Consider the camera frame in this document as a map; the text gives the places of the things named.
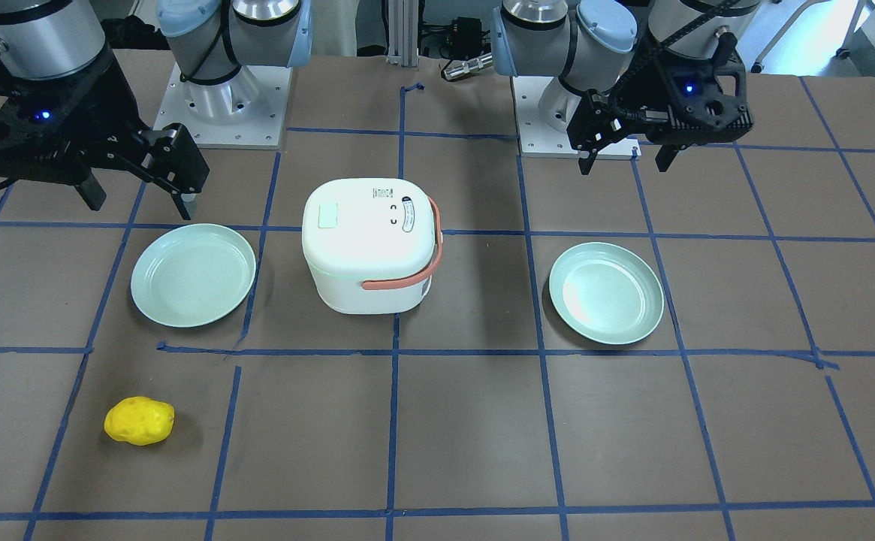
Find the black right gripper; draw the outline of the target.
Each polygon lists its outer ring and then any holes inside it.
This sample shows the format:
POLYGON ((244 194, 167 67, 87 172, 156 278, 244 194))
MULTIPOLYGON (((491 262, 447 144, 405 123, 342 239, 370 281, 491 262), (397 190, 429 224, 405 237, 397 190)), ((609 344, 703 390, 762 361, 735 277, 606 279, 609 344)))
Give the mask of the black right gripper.
POLYGON ((148 129, 110 46, 74 73, 39 81, 13 76, 0 53, 0 176, 74 186, 100 211, 107 192, 91 170, 143 163, 144 181, 191 220, 210 167, 182 123, 148 129))

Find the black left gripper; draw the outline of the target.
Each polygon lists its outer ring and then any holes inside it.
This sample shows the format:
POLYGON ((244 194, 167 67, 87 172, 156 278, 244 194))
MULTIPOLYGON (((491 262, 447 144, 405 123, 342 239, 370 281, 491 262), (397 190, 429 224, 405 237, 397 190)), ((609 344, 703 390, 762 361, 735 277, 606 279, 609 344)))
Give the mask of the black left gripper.
MULTIPOLYGON (((682 145, 732 143, 753 129, 747 103, 746 66, 738 53, 693 59, 664 51, 631 76, 617 92, 617 106, 636 112, 662 113, 663 121, 641 128, 647 139, 660 144, 656 167, 666 172, 682 145)), ((588 89, 566 128, 569 144, 578 151, 578 168, 588 175, 599 151, 625 137, 618 116, 602 93, 588 89)))

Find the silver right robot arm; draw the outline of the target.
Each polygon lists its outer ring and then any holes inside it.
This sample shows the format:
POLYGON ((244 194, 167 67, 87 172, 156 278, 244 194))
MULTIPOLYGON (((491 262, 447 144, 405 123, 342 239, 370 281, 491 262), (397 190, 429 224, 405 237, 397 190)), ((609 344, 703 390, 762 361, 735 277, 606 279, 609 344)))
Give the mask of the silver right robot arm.
MULTIPOLYGON (((252 66, 296 68, 312 50, 308 1, 159 1, 160 34, 203 121, 263 106, 252 66)), ((0 1, 0 191, 19 180, 72 187, 97 211, 95 169, 127 171, 192 218, 210 167, 180 122, 153 128, 87 1, 0 1)))

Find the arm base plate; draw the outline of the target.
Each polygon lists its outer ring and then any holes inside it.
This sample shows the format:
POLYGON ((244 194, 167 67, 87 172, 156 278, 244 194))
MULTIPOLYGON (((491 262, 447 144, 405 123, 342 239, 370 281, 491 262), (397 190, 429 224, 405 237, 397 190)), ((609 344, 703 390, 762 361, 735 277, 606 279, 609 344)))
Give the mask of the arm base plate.
POLYGON ((578 158, 567 128, 579 96, 568 92, 555 77, 513 77, 511 88, 520 153, 537 158, 578 158))
POLYGON ((230 81, 180 81, 173 66, 155 125, 183 124, 202 150, 277 150, 282 144, 292 68, 243 66, 230 81))

